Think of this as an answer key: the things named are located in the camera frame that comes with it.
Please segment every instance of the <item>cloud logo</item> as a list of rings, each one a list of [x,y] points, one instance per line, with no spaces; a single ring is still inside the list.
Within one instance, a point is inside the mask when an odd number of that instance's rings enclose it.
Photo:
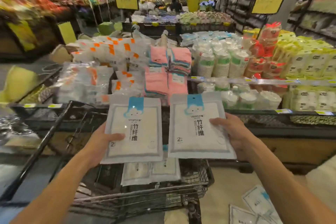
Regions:
[[[186,115],[198,114],[204,111],[204,106],[191,105],[188,108],[184,109]]]
[[[142,114],[143,114],[142,110],[138,110],[135,107],[133,107],[124,113],[124,117],[125,118],[137,118]]]

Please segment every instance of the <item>person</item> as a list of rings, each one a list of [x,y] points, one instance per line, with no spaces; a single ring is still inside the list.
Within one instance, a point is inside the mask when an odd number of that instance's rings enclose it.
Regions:
[[[297,183],[279,159],[255,137],[235,115],[210,119],[223,126],[238,160],[251,163],[284,224],[335,224],[336,214],[307,188]],[[122,140],[124,134],[104,134],[105,124],[91,136],[86,146],[61,170],[40,196],[20,212],[11,224],[58,224],[65,217],[77,187],[92,167],[102,160],[109,141]]]
[[[289,14],[295,10],[296,0],[283,0],[277,13],[270,15],[267,23],[281,22],[281,28],[286,29]]]
[[[171,11],[175,10],[177,14],[182,11],[182,5],[180,4],[179,0],[172,0],[169,8]]]

